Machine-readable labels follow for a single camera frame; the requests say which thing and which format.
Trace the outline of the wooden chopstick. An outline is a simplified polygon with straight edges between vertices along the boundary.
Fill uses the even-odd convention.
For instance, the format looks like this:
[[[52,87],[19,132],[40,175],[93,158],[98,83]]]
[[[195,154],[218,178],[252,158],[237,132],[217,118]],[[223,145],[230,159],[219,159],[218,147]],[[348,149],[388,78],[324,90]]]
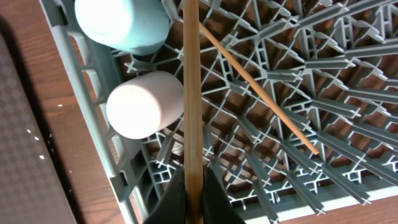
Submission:
[[[197,0],[183,2],[184,167],[187,223],[203,223],[203,133]]]
[[[250,87],[264,100],[269,108],[285,123],[285,125],[315,154],[319,153],[318,149],[309,141],[304,133],[292,122],[286,113],[277,105],[273,99],[264,91],[255,79],[243,68],[243,66],[220,44],[216,37],[201,23],[199,29],[206,38],[217,48],[222,56],[232,65],[232,67],[249,83]]]

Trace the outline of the white paper cup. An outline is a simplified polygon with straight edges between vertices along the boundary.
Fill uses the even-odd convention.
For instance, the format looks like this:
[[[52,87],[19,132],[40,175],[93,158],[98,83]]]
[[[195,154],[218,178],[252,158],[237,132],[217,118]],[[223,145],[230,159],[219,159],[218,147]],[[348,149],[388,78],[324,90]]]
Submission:
[[[129,139],[143,139],[172,124],[184,111],[182,83],[154,71],[117,86],[106,102],[110,125]]]

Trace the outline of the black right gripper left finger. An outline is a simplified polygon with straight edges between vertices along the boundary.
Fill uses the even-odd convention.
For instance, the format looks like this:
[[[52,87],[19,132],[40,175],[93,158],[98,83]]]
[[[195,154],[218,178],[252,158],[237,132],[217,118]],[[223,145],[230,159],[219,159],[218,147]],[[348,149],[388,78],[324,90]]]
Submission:
[[[184,169],[177,169],[158,206],[143,224],[186,224],[186,201]]]

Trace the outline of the brown serving tray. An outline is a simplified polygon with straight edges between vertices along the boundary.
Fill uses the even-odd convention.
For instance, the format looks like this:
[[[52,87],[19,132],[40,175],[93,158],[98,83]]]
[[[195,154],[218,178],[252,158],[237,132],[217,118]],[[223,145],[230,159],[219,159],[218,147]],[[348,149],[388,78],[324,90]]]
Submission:
[[[75,223],[4,39],[1,40],[1,223]]]

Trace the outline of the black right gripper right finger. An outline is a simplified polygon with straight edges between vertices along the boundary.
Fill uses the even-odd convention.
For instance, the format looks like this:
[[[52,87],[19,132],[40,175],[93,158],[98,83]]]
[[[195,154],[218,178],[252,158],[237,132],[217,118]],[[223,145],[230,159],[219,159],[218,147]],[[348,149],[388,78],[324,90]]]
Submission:
[[[245,224],[234,211],[215,173],[209,167],[203,174],[202,209],[204,224]]]

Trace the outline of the grey dishwasher rack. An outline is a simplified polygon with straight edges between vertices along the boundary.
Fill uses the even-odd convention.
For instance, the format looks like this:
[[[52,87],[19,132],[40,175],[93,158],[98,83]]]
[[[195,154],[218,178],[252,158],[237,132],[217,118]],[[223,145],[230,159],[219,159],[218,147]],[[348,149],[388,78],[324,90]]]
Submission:
[[[41,6],[126,223],[154,211],[186,141],[249,223],[397,195],[397,1],[54,1]],[[129,139],[114,89],[163,71],[198,113]]]

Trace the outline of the light blue cup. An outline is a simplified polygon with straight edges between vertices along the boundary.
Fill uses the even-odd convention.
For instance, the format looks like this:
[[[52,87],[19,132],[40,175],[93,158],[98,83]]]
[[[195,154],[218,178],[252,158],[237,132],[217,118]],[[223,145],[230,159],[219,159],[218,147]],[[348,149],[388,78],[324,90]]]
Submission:
[[[159,0],[76,0],[75,14],[90,39],[134,55],[158,51],[170,29]]]

